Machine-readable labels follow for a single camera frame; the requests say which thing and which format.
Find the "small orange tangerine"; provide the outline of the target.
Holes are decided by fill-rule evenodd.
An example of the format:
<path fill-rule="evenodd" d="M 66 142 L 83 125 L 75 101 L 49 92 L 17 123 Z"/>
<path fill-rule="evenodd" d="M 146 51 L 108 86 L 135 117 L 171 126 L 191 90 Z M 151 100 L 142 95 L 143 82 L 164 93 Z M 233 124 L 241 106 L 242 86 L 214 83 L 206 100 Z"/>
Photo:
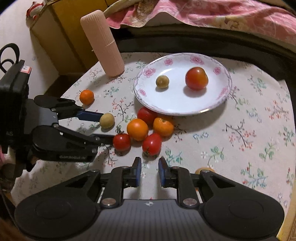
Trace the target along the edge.
<path fill-rule="evenodd" d="M 84 105 L 90 105 L 94 101 L 94 93 L 89 89 L 83 90 L 80 93 L 79 100 Z"/>

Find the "red cherry tomato with stem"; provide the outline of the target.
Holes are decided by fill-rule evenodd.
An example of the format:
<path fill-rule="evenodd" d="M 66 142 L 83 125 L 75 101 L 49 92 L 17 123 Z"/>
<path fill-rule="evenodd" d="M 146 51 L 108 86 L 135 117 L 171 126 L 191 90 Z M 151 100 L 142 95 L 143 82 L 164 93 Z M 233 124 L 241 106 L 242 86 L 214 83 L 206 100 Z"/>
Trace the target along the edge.
<path fill-rule="evenodd" d="M 131 147 L 130 136 L 121 129 L 116 130 L 117 134 L 113 138 L 113 147 L 119 152 L 128 151 Z"/>

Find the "red oval cherry tomato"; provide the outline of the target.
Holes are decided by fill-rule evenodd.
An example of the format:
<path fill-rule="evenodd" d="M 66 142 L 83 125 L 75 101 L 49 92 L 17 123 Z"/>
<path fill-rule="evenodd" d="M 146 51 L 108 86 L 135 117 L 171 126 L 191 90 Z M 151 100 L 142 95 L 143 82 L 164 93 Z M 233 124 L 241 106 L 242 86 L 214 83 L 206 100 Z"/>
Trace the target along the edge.
<path fill-rule="evenodd" d="M 147 156 L 155 156 L 161 151 L 162 137 L 153 133 L 145 138 L 142 143 L 142 151 Z"/>

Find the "brown longan fruit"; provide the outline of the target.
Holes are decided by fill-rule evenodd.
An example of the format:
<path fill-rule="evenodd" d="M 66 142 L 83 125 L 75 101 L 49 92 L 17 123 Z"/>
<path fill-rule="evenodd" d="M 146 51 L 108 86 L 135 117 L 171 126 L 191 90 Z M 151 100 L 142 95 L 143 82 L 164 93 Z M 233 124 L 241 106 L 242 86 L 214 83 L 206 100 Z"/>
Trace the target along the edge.
<path fill-rule="evenodd" d="M 105 113 L 99 120 L 100 126 L 104 129 L 112 128 L 115 124 L 115 118 L 110 113 Z"/>

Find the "orange round tomato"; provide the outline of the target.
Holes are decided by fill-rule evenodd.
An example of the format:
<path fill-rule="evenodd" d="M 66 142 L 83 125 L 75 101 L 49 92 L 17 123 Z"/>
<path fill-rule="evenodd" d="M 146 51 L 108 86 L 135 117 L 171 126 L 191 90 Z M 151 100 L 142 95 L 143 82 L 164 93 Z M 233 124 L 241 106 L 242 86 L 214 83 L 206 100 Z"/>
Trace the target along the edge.
<path fill-rule="evenodd" d="M 141 119 L 131 120 L 126 127 L 128 135 L 136 141 L 143 141 L 149 132 L 148 125 Z"/>

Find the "white floral plate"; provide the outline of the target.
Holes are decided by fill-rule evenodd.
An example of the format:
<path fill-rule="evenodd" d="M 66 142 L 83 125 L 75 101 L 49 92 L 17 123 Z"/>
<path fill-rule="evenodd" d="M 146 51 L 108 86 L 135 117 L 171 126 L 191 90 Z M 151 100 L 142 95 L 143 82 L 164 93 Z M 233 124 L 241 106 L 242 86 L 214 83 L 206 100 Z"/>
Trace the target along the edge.
<path fill-rule="evenodd" d="M 208 76 L 208 85 L 193 90 L 185 83 L 186 73 L 201 67 Z M 165 75 L 169 86 L 160 89 L 156 78 Z M 217 60 L 197 53 L 175 53 L 158 58 L 138 73 L 133 90 L 138 101 L 148 109 L 165 115 L 188 116 L 212 110 L 229 96 L 232 79 Z"/>

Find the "floral tablecloth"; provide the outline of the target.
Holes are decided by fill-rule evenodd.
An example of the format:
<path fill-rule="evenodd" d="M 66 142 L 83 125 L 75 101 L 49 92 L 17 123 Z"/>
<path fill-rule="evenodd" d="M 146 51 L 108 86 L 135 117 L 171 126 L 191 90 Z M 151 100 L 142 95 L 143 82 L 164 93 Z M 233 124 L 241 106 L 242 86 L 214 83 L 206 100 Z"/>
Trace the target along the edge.
<path fill-rule="evenodd" d="M 89 69 L 64 94 L 75 99 L 89 89 L 95 94 L 90 111 L 112 113 L 116 126 L 126 131 L 141 105 L 133 94 L 137 74 L 151 61 L 166 54 L 122 54 L 125 73 L 117 79 L 104 77 L 99 63 Z M 206 113 L 173 118 L 174 134 L 163 141 L 160 157 L 169 166 L 181 166 L 194 173 L 209 167 L 216 173 L 273 197 L 285 214 L 291 203 L 295 178 L 295 123 L 290 93 L 285 82 L 276 81 L 258 67 L 233 60 L 218 59 L 229 71 L 233 87 L 224 104 Z M 115 167 L 130 166 L 142 158 L 140 188 L 125 190 L 125 198 L 175 198 L 174 189 L 159 184 L 158 157 L 142 156 L 142 144 L 135 142 L 126 155 L 112 147 L 101 147 L 91 163 L 37 161 L 33 170 L 23 171 L 11 191 L 18 204 L 26 197 L 66 181 L 88 170 L 109 173 Z"/>

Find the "wooden nightstand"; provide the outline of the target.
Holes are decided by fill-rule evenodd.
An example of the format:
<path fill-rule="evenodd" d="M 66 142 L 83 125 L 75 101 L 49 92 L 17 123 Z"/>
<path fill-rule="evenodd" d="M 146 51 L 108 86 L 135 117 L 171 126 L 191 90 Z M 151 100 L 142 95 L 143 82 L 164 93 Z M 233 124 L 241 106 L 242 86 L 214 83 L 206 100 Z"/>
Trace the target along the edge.
<path fill-rule="evenodd" d="M 30 26 L 60 75 L 85 73 L 97 57 L 80 25 L 81 17 L 105 11 L 114 1 L 50 1 Z"/>

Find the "pink ribbed cylinder container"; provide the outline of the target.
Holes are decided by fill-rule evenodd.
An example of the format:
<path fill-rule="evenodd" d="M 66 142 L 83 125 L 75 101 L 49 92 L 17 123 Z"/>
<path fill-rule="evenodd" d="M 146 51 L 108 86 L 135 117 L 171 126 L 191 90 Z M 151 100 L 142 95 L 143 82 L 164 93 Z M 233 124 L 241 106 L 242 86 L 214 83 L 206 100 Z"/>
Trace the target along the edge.
<path fill-rule="evenodd" d="M 80 19 L 82 29 L 109 77 L 116 77 L 125 71 L 125 64 L 101 10 L 93 11 Z"/>

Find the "small brown longan on plate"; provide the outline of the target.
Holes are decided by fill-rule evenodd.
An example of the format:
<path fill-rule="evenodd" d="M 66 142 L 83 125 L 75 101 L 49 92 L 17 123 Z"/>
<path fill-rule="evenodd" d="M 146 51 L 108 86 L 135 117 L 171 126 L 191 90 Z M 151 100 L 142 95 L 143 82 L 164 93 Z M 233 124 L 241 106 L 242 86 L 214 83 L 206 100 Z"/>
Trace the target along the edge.
<path fill-rule="evenodd" d="M 160 75 L 156 78 L 156 86 L 160 89 L 165 89 L 169 86 L 170 80 L 165 75 Z"/>

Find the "large red tomato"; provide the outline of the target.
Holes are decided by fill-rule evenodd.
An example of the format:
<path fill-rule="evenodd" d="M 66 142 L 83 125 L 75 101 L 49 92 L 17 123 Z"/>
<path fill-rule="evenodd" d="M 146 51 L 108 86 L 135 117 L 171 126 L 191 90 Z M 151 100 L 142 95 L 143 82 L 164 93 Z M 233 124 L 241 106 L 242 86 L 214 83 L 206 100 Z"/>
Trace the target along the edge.
<path fill-rule="evenodd" d="M 201 67 L 191 68 L 185 75 L 187 87 L 193 90 L 202 90 L 208 85 L 208 76 Z"/>

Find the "santa figurine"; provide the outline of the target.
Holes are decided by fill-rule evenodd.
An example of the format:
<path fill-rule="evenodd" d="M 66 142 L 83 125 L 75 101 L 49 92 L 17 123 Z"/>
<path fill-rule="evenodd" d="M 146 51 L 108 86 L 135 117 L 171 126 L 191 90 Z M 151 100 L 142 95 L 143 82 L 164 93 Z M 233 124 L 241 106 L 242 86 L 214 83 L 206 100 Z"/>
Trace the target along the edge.
<path fill-rule="evenodd" d="M 44 3 L 33 1 L 32 5 L 27 9 L 26 18 L 32 18 L 34 20 L 39 15 L 43 7 Z"/>

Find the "pink floral quilt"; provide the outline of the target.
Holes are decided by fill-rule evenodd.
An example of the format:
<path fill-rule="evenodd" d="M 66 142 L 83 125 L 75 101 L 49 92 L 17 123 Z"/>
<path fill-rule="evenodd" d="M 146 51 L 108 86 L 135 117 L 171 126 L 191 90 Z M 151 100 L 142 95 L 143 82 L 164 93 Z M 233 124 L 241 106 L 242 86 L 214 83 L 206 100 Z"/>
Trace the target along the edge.
<path fill-rule="evenodd" d="M 282 1 L 117 1 L 104 14 L 114 29 L 141 28 L 167 14 L 195 27 L 264 35 L 295 45 L 295 11 Z"/>

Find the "dark bed frame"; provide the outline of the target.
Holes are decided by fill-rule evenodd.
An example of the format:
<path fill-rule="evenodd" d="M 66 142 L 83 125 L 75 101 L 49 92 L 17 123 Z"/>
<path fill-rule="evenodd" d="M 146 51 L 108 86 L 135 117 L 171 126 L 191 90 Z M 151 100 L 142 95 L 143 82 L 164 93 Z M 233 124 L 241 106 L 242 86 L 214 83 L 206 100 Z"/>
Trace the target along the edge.
<path fill-rule="evenodd" d="M 111 30 L 121 52 L 192 52 L 245 61 L 277 80 L 295 81 L 295 52 L 244 32 L 172 24 Z"/>

